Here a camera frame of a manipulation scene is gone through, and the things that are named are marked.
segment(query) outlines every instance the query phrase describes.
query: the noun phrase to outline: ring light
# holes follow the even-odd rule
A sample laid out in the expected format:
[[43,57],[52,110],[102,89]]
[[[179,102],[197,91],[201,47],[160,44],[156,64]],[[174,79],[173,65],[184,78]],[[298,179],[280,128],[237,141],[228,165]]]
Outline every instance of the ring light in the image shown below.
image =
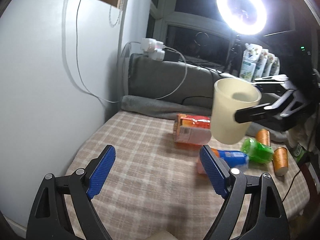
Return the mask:
[[233,15],[228,7],[228,0],[217,0],[217,6],[222,18],[230,28],[240,34],[257,34],[264,28],[267,21],[267,12],[261,0],[249,0],[257,10],[257,20],[254,24],[248,25]]

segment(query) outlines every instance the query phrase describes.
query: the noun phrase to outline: metal bolt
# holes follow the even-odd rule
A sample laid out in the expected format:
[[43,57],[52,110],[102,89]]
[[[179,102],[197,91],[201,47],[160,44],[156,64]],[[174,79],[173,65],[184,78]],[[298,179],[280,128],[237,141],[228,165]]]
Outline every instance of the metal bolt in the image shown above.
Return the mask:
[[45,179],[51,179],[52,178],[52,174],[48,173],[47,175],[44,176]]
[[76,170],[76,174],[77,174],[77,175],[82,175],[82,174],[84,174],[84,169],[77,169],[77,170]]
[[263,173],[263,177],[264,177],[265,179],[270,179],[270,178],[271,178],[271,176],[270,176],[269,173]]
[[230,171],[234,175],[238,175],[240,173],[240,171],[237,168],[232,168]]

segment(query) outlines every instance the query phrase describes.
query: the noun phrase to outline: blue textured pad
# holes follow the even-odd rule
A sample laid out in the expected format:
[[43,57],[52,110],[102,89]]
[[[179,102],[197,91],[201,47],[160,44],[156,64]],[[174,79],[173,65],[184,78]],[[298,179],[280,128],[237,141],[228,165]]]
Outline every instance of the blue textured pad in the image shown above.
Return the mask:
[[89,199],[93,199],[95,195],[100,193],[102,186],[112,168],[112,165],[115,162],[115,159],[116,149],[111,146],[90,178],[89,188],[87,190],[87,196]]
[[229,192],[227,191],[227,182],[225,177],[221,174],[219,168],[210,157],[207,149],[203,146],[200,149],[200,160],[210,179],[214,191],[224,199],[228,197]]

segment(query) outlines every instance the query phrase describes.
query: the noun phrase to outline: checkered fabric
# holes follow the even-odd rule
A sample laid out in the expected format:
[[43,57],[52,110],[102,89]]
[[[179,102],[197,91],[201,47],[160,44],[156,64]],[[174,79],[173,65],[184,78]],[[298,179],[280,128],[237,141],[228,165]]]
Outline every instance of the checkered fabric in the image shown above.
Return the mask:
[[[116,148],[116,161],[99,195],[92,199],[102,223],[114,240],[145,239],[166,230],[179,240],[203,239],[223,203],[215,194],[209,179],[198,175],[196,160],[199,148],[175,145],[173,121],[118,112],[107,121],[77,153],[67,175],[85,168],[99,156],[107,144]],[[217,149],[238,150],[211,139]],[[272,144],[276,149],[280,144]],[[288,155],[289,171],[276,177],[272,163],[250,163],[246,174],[260,176],[269,172],[281,198],[286,194],[293,176],[299,171]],[[299,213],[309,200],[309,191],[300,173],[284,201],[287,217]],[[241,233],[248,211],[250,196],[246,195],[232,237]],[[77,236],[84,238],[70,196],[66,203]]]

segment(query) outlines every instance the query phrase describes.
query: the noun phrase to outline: green bottle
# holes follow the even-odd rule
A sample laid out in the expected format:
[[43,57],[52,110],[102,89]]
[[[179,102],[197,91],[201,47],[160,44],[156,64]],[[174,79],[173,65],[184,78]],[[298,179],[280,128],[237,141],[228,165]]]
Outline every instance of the green bottle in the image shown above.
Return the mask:
[[253,138],[245,139],[240,151],[247,154],[251,161],[263,164],[271,162],[274,153],[270,146],[259,143]]

